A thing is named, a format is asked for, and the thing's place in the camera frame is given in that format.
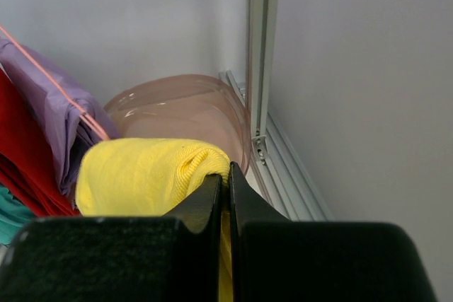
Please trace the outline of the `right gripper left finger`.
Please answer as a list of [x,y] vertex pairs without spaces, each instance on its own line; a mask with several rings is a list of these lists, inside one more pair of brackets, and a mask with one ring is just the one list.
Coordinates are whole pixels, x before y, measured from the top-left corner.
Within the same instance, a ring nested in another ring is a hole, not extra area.
[[160,217],[41,218],[1,263],[2,301],[216,301],[222,179]]

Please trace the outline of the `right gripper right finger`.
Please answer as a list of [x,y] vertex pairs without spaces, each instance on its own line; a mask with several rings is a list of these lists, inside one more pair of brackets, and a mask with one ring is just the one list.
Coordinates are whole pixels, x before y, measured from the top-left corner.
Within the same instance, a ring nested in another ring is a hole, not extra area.
[[377,222],[291,221],[232,163],[235,301],[434,301],[414,242]]

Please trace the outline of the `yellow trousers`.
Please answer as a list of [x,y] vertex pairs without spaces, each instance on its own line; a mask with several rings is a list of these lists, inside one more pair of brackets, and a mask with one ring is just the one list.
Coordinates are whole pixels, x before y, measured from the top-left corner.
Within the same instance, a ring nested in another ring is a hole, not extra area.
[[83,217],[160,217],[178,206],[209,175],[222,179],[218,299],[232,301],[231,236],[224,207],[230,160],[219,148],[189,139],[115,139],[84,155],[76,181]]

